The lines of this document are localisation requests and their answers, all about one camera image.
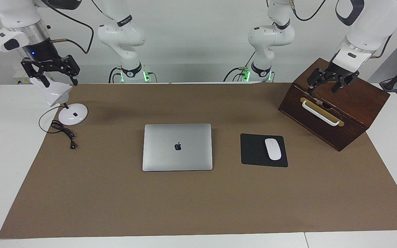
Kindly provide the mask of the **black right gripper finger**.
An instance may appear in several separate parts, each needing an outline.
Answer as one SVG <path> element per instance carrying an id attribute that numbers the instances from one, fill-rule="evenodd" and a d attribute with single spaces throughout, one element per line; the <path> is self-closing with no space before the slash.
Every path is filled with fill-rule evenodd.
<path id="1" fill-rule="evenodd" d="M 76 63 L 76 60 L 72 57 L 72 55 L 67 55 L 64 58 L 60 58 L 61 60 L 61 70 L 63 74 L 70 77 L 71 83 L 74 86 L 78 85 L 77 77 L 80 72 L 80 67 Z"/>
<path id="2" fill-rule="evenodd" d="M 23 59 L 21 61 L 21 65 L 31 79 L 35 78 L 41 81 L 46 88 L 50 87 L 50 82 L 44 75 L 45 66 L 41 62 L 32 61 L 31 59 Z"/>

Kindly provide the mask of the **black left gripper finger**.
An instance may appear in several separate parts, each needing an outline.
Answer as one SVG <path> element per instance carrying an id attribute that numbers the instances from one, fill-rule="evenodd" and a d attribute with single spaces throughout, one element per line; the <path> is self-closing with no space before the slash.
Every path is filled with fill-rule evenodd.
<path id="1" fill-rule="evenodd" d="M 315 69 L 307 78 L 308 90 L 307 92 L 311 94 L 316 87 L 321 86 L 327 82 L 326 71 L 321 69 Z"/>
<path id="2" fill-rule="evenodd" d="M 343 88 L 344 86 L 349 85 L 349 77 L 343 77 L 343 76 L 339 76 L 336 78 L 336 83 L 335 85 L 332 87 L 332 92 L 335 94 L 337 93 L 341 88 Z"/>

